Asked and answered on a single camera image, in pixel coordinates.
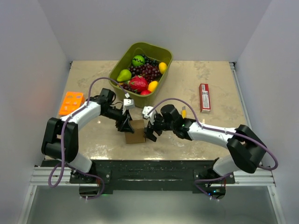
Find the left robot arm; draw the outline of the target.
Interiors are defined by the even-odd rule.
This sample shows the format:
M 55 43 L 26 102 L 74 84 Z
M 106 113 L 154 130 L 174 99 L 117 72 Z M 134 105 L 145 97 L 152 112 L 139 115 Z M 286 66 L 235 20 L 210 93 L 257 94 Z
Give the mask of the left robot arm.
M 61 118 L 50 118 L 43 138 L 42 154 L 65 162 L 80 170 L 80 177 L 86 183 L 96 180 L 97 172 L 92 161 L 79 152 L 78 133 L 81 128 L 98 116 L 115 120 L 119 132 L 134 133 L 129 109 L 135 107 L 134 100 L 125 94 L 122 107 L 114 106 L 116 94 L 103 88 L 99 95 L 90 97 L 82 106 Z

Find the brown cardboard express box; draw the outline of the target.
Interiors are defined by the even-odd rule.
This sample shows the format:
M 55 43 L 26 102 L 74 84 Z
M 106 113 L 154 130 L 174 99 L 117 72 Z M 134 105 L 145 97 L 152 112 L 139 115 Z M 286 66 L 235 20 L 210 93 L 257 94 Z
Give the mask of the brown cardboard express box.
M 142 119 L 139 120 L 131 120 L 131 127 L 134 130 L 134 133 L 125 133 L 125 141 L 127 144 L 142 144 L 146 142 L 144 137 L 144 121 Z

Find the yellow utility knife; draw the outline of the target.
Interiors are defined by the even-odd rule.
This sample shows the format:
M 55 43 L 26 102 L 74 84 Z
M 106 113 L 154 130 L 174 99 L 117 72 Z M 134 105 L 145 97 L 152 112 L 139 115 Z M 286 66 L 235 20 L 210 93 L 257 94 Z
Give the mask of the yellow utility knife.
M 185 106 L 182 107 L 181 115 L 183 118 L 186 118 L 186 107 Z

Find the olive green plastic basin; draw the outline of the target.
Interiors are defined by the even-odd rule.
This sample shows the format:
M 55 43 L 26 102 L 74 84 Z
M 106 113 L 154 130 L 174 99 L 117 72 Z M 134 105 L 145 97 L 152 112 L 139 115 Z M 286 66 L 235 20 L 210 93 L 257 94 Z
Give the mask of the olive green plastic basin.
M 135 102 L 135 107 L 153 106 L 154 99 L 168 75 L 172 53 L 164 48 L 137 42 L 120 59 L 109 75 L 117 81 L 110 82 L 119 100 L 125 98 L 124 90 Z

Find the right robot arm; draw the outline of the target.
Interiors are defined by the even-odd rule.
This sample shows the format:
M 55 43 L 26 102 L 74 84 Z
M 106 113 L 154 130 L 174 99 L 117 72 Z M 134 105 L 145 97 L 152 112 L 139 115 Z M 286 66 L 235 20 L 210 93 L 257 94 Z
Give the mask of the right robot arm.
M 198 124 L 194 119 L 183 118 L 174 105 L 165 105 L 160 112 L 152 106 L 143 108 L 142 115 L 147 119 L 145 137 L 156 141 L 154 134 L 172 131 L 178 138 L 198 140 L 223 147 L 229 155 L 214 161 L 205 176 L 213 183 L 219 183 L 225 175 L 238 170 L 254 173 L 265 155 L 264 144 L 245 125 L 238 128 L 222 128 L 206 124 Z

